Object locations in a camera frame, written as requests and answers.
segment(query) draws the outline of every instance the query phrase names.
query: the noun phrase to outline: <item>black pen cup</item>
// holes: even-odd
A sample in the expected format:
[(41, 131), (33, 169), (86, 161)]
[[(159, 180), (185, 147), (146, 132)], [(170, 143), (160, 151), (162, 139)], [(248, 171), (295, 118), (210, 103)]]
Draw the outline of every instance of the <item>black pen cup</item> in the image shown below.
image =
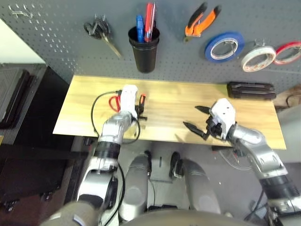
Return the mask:
[(138, 71), (150, 73), (155, 69), (159, 36), (160, 31), (154, 27), (150, 42), (138, 42), (136, 27), (133, 27), (128, 31), (128, 38), (133, 48)]

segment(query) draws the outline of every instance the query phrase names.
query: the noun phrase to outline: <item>blue pen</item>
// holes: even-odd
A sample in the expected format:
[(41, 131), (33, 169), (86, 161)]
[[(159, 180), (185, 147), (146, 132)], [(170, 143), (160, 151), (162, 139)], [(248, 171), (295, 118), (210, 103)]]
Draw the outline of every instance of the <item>blue pen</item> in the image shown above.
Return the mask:
[(143, 24), (143, 16), (136, 16), (136, 28), (137, 28), (137, 38), (138, 42), (144, 42), (144, 24)]

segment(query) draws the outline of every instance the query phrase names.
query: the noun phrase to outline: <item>brown object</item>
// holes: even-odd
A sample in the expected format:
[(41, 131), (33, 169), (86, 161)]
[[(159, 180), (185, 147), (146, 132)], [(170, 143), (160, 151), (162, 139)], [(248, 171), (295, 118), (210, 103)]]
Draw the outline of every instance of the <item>brown object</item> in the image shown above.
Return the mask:
[[(139, 97), (146, 94), (141, 121), (140, 139), (181, 143), (229, 146), (212, 137), (204, 141), (190, 132), (183, 121), (206, 130), (208, 115), (194, 108), (196, 105), (212, 106), (220, 98), (228, 98), (226, 85), (171, 81), (114, 79), (75, 75), (57, 119), (53, 133), (96, 137), (90, 120), (95, 98), (108, 91), (122, 89), (126, 84), (138, 87)], [(94, 108), (94, 123), (99, 133), (103, 123), (115, 112), (108, 100), (112, 95), (98, 100)], [(230, 99), (236, 109), (236, 121), (245, 127), (262, 132), (271, 148), (286, 149), (273, 102), (263, 100)], [(134, 138), (135, 128), (129, 129), (125, 138)]]

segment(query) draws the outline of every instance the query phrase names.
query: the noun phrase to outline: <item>tape roll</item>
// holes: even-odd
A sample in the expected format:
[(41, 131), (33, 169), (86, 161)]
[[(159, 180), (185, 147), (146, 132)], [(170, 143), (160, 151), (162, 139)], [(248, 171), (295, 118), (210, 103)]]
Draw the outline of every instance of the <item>tape roll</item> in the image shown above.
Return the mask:
[[(284, 59), (277, 59), (279, 54), (281, 54), (282, 52), (284, 52), (284, 51), (286, 51), (290, 48), (298, 48), (298, 50), (296, 51), (295, 54), (289, 55)], [(283, 46), (280, 46), (276, 50), (276, 58), (274, 60), (274, 64), (276, 64), (276, 65), (286, 65), (286, 64), (290, 64), (290, 63), (298, 60), (299, 58), (301, 58), (301, 41), (292, 41), (292, 42), (289, 42), (287, 44), (284, 44)]]
[[(265, 55), (266, 59), (254, 65), (248, 64), (255, 57)], [(251, 50), (241, 61), (241, 66), (245, 72), (256, 72), (269, 66), (276, 57), (276, 51), (272, 46), (262, 46)]]
[[(214, 49), (220, 44), (232, 45), (231, 50), (224, 54), (215, 54)], [(205, 47), (205, 57), (214, 63), (222, 63), (237, 57), (245, 46), (243, 36), (238, 32), (225, 32), (213, 37)]]

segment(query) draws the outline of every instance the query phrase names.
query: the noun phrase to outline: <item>orange wire cutters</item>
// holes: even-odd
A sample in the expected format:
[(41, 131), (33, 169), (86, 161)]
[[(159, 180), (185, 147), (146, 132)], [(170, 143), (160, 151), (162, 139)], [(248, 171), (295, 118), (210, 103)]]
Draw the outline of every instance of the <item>orange wire cutters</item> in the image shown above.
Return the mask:
[(204, 2), (190, 17), (185, 28), (184, 42), (190, 41), (193, 37), (200, 37), (202, 32), (207, 29), (217, 18), (222, 10), (222, 7), (216, 6), (204, 21), (200, 21), (204, 12), (207, 9), (207, 2)]

